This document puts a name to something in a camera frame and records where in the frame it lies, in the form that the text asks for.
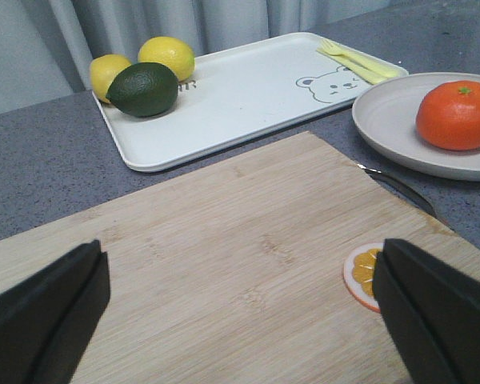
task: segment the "countertop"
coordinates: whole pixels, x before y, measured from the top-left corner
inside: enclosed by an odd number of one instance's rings
[[[480,74],[480,1],[406,2],[309,32],[411,74]],[[89,91],[0,114],[0,240],[305,130],[355,161],[405,181],[480,249],[480,182],[436,178],[384,158],[359,136],[350,108],[144,174],[122,162]]]

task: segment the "orange slice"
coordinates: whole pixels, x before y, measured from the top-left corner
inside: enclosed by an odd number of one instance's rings
[[[380,309],[374,298],[372,281],[377,252],[382,250],[382,247],[381,242],[359,246],[350,252],[343,264],[343,280],[349,292],[365,307],[378,313]]]

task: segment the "bamboo cutting board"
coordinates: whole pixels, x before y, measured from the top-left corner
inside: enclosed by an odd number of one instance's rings
[[[410,383],[342,264],[404,238],[480,251],[310,133],[0,241],[0,292],[94,238],[112,297],[73,383]]]

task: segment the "bear illustration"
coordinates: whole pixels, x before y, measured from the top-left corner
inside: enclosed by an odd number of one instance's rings
[[[296,84],[301,88],[309,89],[316,101],[327,104],[354,98],[370,87],[370,84],[344,66],[339,66],[335,72],[323,74],[317,78],[300,78]]]

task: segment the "curtain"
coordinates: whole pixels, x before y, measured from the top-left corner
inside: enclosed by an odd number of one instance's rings
[[[196,55],[308,30],[394,0],[0,0],[0,113],[90,89],[104,54],[174,36]]]

